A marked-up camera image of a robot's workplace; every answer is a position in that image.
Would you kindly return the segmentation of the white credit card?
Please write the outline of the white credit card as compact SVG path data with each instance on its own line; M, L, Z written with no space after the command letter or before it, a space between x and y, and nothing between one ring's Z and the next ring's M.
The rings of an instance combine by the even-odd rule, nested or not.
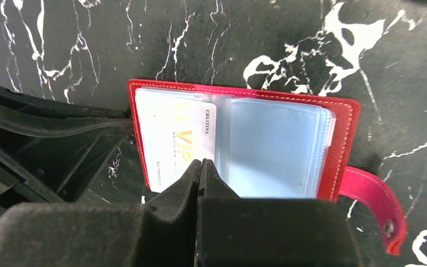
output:
M217 108L170 96L135 97L150 189L162 192L193 160L214 159Z

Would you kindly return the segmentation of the red leather card holder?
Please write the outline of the red leather card holder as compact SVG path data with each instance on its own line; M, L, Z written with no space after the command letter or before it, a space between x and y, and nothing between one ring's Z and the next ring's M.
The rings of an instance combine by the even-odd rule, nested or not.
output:
M374 215L386 252L399 255L406 220L392 190L347 164L360 104L350 98L192 83L131 79L128 94L138 154L150 189L137 95L170 96L217 108L215 157L223 181L241 197L318 198L342 195Z

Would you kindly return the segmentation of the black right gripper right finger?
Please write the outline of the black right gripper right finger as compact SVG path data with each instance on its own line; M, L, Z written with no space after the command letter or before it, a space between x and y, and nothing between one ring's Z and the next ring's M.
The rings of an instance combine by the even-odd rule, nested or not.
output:
M317 199L243 199L203 160L197 266L362 266L338 206Z

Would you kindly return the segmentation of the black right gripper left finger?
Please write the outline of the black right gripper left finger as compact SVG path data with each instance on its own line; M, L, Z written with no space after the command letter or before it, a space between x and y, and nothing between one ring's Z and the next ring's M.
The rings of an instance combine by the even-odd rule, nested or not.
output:
M0 217L0 266L193 266L193 161L144 205L22 203Z

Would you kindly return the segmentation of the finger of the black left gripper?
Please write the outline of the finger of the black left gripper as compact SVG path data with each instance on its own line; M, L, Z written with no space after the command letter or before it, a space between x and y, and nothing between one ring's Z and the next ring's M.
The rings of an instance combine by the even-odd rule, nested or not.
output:
M123 111L46 100L0 86L0 128L25 136L58 138L109 128L130 130L131 120Z
M0 128L0 195L12 189L32 202L75 202L131 132L130 119L110 119L56 136Z

